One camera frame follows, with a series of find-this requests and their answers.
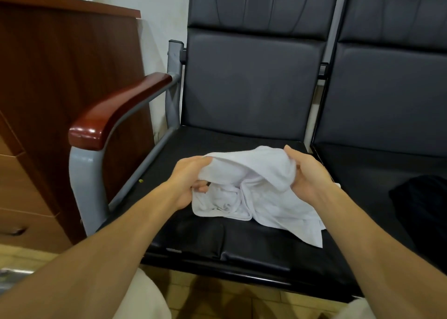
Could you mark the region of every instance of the armrest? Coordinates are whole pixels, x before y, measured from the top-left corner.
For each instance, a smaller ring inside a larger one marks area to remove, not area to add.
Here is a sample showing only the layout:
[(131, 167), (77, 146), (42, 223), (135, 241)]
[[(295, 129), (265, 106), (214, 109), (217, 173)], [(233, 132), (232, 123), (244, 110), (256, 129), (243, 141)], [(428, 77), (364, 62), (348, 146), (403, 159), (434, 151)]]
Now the armrest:
[(73, 147), (100, 151), (104, 148), (114, 126), (127, 112), (151, 95), (160, 92), (172, 82), (165, 73), (152, 73), (140, 82), (118, 90), (95, 105), (75, 121), (68, 131), (68, 141)]

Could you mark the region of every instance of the forearm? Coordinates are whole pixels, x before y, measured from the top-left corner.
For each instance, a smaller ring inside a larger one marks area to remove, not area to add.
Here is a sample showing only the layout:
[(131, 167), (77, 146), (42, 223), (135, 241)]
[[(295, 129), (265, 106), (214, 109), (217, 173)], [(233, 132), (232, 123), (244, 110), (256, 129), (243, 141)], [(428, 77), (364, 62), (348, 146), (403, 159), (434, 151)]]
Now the forearm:
[(113, 317), (144, 252), (174, 212), (171, 197), (162, 184), (112, 224), (27, 277), (0, 298), (0, 317)]
[(447, 313), (447, 277), (383, 231), (338, 187), (314, 205), (381, 318)]

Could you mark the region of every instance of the white towel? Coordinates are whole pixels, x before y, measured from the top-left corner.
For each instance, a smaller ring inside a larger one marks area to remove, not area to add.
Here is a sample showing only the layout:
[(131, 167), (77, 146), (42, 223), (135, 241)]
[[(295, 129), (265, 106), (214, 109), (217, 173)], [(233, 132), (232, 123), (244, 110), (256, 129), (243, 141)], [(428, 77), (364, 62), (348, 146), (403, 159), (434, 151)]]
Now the white towel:
[(296, 163), (282, 149), (260, 146), (206, 156), (214, 159), (198, 177), (211, 184), (206, 193), (193, 192), (195, 215), (254, 218), (261, 225), (290, 231), (305, 243), (323, 247), (325, 226), (315, 209), (290, 188)]

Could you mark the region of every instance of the brown cabinet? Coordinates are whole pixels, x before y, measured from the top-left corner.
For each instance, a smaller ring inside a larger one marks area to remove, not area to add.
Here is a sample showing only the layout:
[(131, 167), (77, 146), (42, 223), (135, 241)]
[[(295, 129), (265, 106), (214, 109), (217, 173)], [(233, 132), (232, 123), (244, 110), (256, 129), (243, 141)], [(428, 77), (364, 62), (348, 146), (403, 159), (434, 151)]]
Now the brown cabinet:
[[(138, 17), (83, 0), (0, 0), (0, 243), (61, 252), (85, 237), (68, 129), (90, 104), (144, 77)], [(151, 134), (148, 107), (113, 134), (109, 200), (154, 146)]]

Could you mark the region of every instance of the black backrest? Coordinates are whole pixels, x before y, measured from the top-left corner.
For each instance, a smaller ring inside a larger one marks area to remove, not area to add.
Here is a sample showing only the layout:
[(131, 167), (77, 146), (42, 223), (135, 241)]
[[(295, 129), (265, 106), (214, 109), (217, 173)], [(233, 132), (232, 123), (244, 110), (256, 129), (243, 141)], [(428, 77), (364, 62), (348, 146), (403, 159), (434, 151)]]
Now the black backrest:
[(336, 0), (190, 0), (182, 124), (302, 141)]
[(447, 0), (348, 0), (314, 144), (447, 156)]

